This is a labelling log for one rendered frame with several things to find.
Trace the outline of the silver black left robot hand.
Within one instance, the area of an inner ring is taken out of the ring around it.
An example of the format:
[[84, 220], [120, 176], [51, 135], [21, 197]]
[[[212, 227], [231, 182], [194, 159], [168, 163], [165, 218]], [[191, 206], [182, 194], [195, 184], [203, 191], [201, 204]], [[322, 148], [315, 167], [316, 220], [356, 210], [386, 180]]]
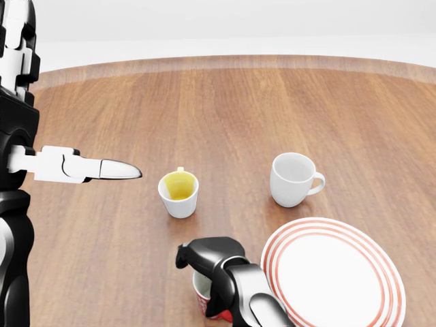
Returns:
[[129, 163], [85, 158], [70, 147], [34, 150], [40, 113], [29, 87], [40, 72], [36, 39], [32, 0], [0, 0], [0, 191], [19, 189], [28, 173], [37, 181], [75, 184], [140, 178]]

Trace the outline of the white plate with red rings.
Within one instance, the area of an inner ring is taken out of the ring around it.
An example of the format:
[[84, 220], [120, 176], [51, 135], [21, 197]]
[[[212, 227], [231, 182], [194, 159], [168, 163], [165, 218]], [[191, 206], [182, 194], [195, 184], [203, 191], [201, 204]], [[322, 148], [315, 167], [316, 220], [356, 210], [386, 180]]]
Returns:
[[406, 295], [388, 254], [357, 228], [323, 217], [291, 221], [260, 266], [296, 327], [402, 327]]

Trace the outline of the red mug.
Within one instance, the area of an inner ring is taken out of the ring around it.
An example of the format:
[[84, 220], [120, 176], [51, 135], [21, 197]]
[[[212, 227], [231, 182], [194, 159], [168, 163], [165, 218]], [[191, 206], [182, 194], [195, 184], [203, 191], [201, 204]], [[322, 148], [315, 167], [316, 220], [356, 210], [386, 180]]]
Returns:
[[[192, 275], [192, 283], [196, 293], [198, 305], [200, 307], [203, 316], [205, 316], [207, 304], [211, 299], [212, 281], [208, 277], [200, 274], [198, 271], [195, 270]], [[209, 319], [225, 320], [229, 323], [232, 323], [232, 315], [229, 310], [225, 310], [218, 315], [210, 317]]]

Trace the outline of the white mug with yellow inside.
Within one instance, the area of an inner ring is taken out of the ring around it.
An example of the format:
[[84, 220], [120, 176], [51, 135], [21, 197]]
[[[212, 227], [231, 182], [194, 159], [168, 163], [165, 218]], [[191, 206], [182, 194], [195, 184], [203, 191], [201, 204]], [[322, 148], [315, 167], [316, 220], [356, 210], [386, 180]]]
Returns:
[[188, 218], [196, 209], [199, 181], [184, 167], [163, 176], [158, 183], [158, 192], [168, 211], [177, 219]]

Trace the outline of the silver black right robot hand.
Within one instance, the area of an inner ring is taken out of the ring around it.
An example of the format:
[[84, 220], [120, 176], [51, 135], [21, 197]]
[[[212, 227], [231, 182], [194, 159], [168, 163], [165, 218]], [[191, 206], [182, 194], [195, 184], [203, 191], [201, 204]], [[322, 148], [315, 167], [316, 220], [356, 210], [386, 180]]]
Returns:
[[261, 326], [250, 301], [256, 294], [269, 294], [270, 288], [263, 270], [245, 257], [237, 240], [227, 236], [194, 239], [178, 246], [175, 262], [177, 268], [190, 265], [211, 280], [204, 310], [207, 318], [229, 311], [233, 327]]

